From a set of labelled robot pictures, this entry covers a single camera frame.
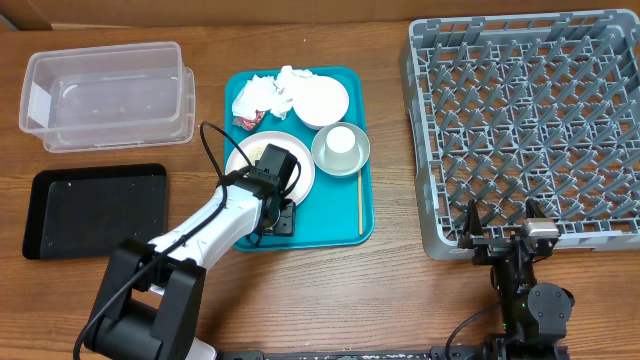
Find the white round plate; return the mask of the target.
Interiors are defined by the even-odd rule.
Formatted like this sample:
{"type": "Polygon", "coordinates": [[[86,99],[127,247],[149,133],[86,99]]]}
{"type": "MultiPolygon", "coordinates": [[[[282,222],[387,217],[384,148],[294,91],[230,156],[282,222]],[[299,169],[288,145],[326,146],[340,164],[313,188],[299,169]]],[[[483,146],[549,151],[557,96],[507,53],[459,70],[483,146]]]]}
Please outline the white round plate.
{"type": "Polygon", "coordinates": [[[288,150],[299,161],[301,175],[298,175],[299,171],[295,168],[287,186],[291,186],[296,178],[298,178],[298,182],[287,199],[300,205],[311,192],[315,181],[315,164],[311,152],[298,138],[280,131],[259,132],[239,143],[240,148],[253,164],[260,159],[268,144],[288,150]]]}

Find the red snack wrapper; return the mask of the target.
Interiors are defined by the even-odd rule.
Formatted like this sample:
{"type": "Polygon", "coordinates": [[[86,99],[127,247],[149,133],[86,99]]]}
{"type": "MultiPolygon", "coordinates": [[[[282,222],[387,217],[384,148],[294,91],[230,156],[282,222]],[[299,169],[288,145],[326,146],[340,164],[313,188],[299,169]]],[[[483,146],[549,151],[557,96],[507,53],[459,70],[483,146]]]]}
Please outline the red snack wrapper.
{"type": "Polygon", "coordinates": [[[238,126],[246,131],[254,131],[262,122],[265,117],[265,111],[255,110],[251,111],[242,111],[242,112],[233,112],[233,125],[238,126]]]}

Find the white napkin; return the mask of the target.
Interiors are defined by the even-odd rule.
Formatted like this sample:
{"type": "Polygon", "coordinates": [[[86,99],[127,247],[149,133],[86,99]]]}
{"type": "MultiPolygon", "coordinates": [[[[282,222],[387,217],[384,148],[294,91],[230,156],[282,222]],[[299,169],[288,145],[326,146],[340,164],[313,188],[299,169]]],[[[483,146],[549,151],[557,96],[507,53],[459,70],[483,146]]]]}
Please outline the white napkin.
{"type": "Polygon", "coordinates": [[[314,77],[315,74],[309,69],[294,69],[291,65],[283,66],[273,81],[275,98],[270,109],[271,114],[284,120],[293,108],[296,94],[308,80],[314,77]]]}
{"type": "Polygon", "coordinates": [[[270,111],[278,100],[275,78],[254,75],[233,101],[232,113],[236,117],[255,120],[259,113],[270,111]]]}

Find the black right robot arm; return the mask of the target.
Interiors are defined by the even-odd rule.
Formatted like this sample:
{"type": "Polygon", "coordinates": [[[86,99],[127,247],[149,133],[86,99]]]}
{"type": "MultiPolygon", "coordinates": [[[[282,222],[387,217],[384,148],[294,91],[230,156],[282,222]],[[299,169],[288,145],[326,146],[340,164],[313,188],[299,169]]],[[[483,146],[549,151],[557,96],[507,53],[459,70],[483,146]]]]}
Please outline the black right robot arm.
{"type": "Polygon", "coordinates": [[[463,238],[458,246],[472,249],[472,263],[491,268],[490,277],[498,302],[469,317],[451,333],[445,357],[460,354],[467,359],[567,359],[568,350],[558,345],[567,335],[573,294],[552,283],[540,283],[534,265],[552,255],[559,240],[554,221],[542,212],[539,203],[525,203],[525,219],[520,230],[508,238],[486,238],[475,200],[467,205],[463,238]],[[476,319],[500,310],[503,334],[490,335],[472,350],[454,349],[456,335],[476,319]]]}

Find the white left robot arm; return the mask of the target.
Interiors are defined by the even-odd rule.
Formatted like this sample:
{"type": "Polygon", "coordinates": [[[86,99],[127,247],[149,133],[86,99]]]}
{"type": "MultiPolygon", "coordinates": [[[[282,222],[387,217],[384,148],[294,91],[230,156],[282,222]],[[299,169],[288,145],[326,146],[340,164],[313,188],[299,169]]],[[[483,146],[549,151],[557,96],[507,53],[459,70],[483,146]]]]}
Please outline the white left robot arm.
{"type": "Polygon", "coordinates": [[[110,256],[91,315],[73,349],[109,359],[216,359],[195,335],[207,272],[242,237],[278,225],[295,187],[288,176],[233,172],[174,230],[110,256]]]}

